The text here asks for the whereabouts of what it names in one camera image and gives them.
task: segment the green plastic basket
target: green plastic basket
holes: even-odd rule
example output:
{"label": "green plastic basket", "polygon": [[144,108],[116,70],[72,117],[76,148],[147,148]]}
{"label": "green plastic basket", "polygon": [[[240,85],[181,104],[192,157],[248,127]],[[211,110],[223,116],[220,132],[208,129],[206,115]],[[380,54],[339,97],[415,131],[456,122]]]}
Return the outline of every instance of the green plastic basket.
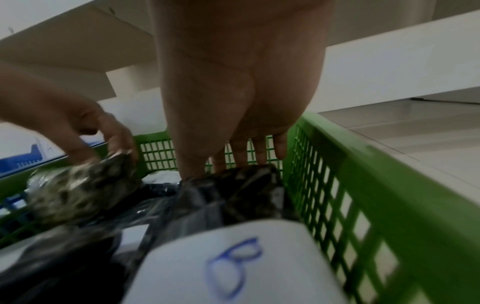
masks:
{"label": "green plastic basket", "polygon": [[[135,139],[141,176],[177,169],[167,132]],[[269,139],[268,159],[351,303],[479,302],[480,210],[472,202],[317,114],[301,117],[288,144],[280,162]],[[251,144],[248,150],[254,163]],[[104,146],[99,153],[106,153]],[[229,147],[225,159],[234,165]],[[65,165],[60,160],[42,167]],[[0,180],[0,197],[23,191],[33,170]],[[22,212],[0,218],[0,226],[20,221]],[[22,224],[0,245],[41,230],[35,222]]]}

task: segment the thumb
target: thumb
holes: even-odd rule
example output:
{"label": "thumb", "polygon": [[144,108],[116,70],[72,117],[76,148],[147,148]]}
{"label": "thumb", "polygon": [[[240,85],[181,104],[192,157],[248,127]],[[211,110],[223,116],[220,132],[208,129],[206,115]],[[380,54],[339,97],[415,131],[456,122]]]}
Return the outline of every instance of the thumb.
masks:
{"label": "thumb", "polygon": [[100,159],[70,124],[56,125],[48,130],[44,130],[42,134],[61,148],[73,164]]}

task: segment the white paper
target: white paper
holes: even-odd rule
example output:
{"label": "white paper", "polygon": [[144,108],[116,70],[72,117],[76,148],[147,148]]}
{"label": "white paper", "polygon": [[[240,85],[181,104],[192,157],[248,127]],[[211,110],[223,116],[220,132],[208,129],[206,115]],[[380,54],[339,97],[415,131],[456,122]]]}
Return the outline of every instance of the white paper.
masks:
{"label": "white paper", "polygon": [[124,303],[159,302],[347,300],[303,224],[264,220],[200,233],[151,251]]}
{"label": "white paper", "polygon": [[122,230],[120,246],[116,250],[115,254],[137,250],[148,227],[149,225],[145,224],[125,228]]}
{"label": "white paper", "polygon": [[176,184],[182,180],[178,171],[158,171],[141,179],[145,184]]}

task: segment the hand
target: hand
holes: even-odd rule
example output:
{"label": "hand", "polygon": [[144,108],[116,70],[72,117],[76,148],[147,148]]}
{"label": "hand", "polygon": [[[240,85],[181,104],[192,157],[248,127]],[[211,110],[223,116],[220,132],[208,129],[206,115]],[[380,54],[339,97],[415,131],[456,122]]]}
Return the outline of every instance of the hand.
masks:
{"label": "hand", "polygon": [[317,89],[332,0],[149,0],[160,87],[183,178],[287,154],[287,131]]}
{"label": "hand", "polygon": [[80,135],[103,133],[108,150],[132,150],[131,132],[112,114],[81,95],[0,65],[0,118],[44,135],[58,145],[73,163],[99,159]]}

